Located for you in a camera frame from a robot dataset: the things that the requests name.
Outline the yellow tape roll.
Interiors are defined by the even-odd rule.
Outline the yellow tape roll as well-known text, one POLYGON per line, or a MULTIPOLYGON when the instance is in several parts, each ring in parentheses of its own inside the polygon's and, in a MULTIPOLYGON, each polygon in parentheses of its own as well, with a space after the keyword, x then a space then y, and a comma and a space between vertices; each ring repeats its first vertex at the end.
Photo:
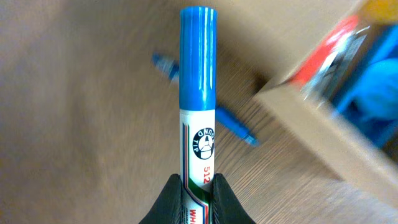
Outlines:
POLYGON ((358 14, 367 21, 379 24, 397 23, 397 0, 367 0, 358 14))

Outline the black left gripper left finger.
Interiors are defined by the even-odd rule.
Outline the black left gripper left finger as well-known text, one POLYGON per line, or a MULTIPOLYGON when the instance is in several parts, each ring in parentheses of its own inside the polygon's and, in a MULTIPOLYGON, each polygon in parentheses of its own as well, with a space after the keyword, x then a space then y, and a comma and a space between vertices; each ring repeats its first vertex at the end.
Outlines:
POLYGON ((147 215, 139 224, 179 224, 182 211, 182 183, 172 174, 147 215))

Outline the cardboard box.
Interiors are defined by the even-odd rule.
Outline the cardboard box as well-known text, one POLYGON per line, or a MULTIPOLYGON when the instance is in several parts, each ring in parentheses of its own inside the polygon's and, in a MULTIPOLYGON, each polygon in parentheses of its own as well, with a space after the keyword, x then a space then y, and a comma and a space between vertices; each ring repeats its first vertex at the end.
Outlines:
POLYGON ((275 73, 254 100, 345 182, 397 208, 397 166, 343 118, 331 118, 330 105, 306 100, 298 84, 289 82, 338 23, 364 3, 278 1, 275 22, 265 30, 281 41, 263 40, 256 63, 275 73))

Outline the blue whiteboard eraser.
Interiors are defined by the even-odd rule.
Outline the blue whiteboard eraser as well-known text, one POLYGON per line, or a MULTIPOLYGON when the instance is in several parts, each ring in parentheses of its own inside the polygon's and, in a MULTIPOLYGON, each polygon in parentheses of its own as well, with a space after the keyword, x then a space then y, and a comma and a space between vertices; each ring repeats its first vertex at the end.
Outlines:
POLYGON ((397 24, 382 27, 332 100, 335 116, 382 147, 397 131, 397 24))

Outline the blue whiteboard marker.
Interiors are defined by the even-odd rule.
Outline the blue whiteboard marker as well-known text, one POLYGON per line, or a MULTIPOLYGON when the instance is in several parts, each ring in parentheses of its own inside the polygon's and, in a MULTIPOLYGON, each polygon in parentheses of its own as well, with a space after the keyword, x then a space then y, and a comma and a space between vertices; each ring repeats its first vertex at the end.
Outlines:
POLYGON ((182 223, 212 223, 215 172, 217 12, 180 13, 180 175, 182 223))

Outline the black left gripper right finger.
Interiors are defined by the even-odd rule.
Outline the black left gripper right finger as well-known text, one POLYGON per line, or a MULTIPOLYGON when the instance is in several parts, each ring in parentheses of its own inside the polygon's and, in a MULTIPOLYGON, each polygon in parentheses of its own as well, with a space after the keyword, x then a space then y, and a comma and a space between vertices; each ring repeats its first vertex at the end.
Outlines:
POLYGON ((255 224, 223 174, 213 179, 213 218, 216 224, 255 224))

